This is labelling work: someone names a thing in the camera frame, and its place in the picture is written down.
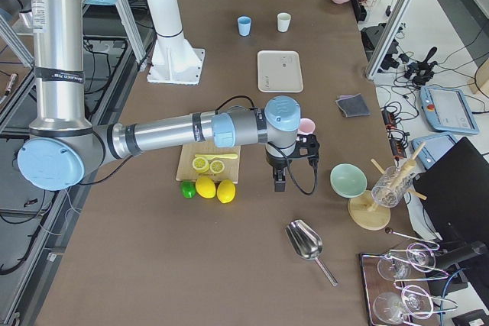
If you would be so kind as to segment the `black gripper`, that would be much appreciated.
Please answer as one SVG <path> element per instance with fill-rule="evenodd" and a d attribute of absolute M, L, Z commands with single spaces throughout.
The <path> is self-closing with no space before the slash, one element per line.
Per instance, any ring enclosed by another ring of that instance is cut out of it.
<path fill-rule="evenodd" d="M 289 147 L 281 148 L 272 142 L 266 145 L 266 159 L 273 168 L 274 191 L 281 192 L 286 189 L 286 173 L 285 169 L 290 165 L 293 158 L 296 157 L 298 147 L 292 144 Z"/>

